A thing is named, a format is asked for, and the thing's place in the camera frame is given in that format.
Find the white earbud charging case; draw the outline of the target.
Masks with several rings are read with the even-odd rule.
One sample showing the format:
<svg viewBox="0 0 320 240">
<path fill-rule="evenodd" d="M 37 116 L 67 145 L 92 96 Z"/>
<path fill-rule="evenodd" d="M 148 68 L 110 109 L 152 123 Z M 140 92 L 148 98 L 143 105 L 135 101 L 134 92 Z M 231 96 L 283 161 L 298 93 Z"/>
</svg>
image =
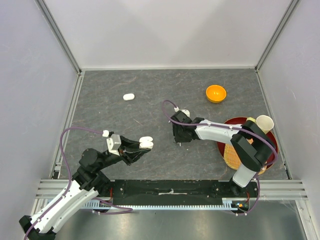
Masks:
<svg viewBox="0 0 320 240">
<path fill-rule="evenodd" d="M 152 149 L 154 146 L 153 138 L 151 136 L 143 136 L 139 139 L 140 149 Z"/>
</svg>

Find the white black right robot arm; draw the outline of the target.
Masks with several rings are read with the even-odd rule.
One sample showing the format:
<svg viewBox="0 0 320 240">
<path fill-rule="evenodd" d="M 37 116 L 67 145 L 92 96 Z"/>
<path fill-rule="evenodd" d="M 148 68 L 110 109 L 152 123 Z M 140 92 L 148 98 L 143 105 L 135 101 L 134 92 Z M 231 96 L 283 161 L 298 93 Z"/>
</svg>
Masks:
<svg viewBox="0 0 320 240">
<path fill-rule="evenodd" d="M 277 153 L 272 140 L 251 120 L 244 124 L 222 124 L 201 117 L 191 119 L 178 110 L 170 117 L 170 122 L 176 143 L 204 140 L 233 146 L 241 162 L 229 184 L 229 191 L 235 197 L 247 191 L 249 182 L 269 157 Z"/>
</svg>

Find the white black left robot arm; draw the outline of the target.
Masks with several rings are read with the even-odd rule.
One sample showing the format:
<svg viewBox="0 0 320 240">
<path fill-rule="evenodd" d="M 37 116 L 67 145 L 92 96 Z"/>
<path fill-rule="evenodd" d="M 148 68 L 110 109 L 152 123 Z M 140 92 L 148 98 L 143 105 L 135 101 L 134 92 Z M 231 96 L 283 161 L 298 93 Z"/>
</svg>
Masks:
<svg viewBox="0 0 320 240">
<path fill-rule="evenodd" d="M 138 141 L 112 134 L 106 138 L 107 150 L 86 149 L 79 160 L 80 166 L 63 190 L 43 209 L 19 220 L 26 240 L 53 240 L 57 232 L 81 207 L 91 199 L 106 196 L 111 181 L 103 169 L 118 162 L 130 166 L 154 146 L 153 138 L 141 137 Z"/>
</svg>

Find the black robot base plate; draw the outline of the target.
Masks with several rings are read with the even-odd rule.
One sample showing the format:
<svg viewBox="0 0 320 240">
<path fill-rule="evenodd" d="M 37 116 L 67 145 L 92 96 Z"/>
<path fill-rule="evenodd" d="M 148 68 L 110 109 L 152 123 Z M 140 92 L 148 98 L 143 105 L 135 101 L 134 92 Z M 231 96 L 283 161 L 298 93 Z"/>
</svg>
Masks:
<svg viewBox="0 0 320 240">
<path fill-rule="evenodd" d="M 219 204 L 223 199 L 247 199 L 258 195 L 251 181 L 241 188 L 220 180 L 140 180 L 116 179 L 91 185 L 100 197 L 111 197 L 121 204 Z"/>
</svg>

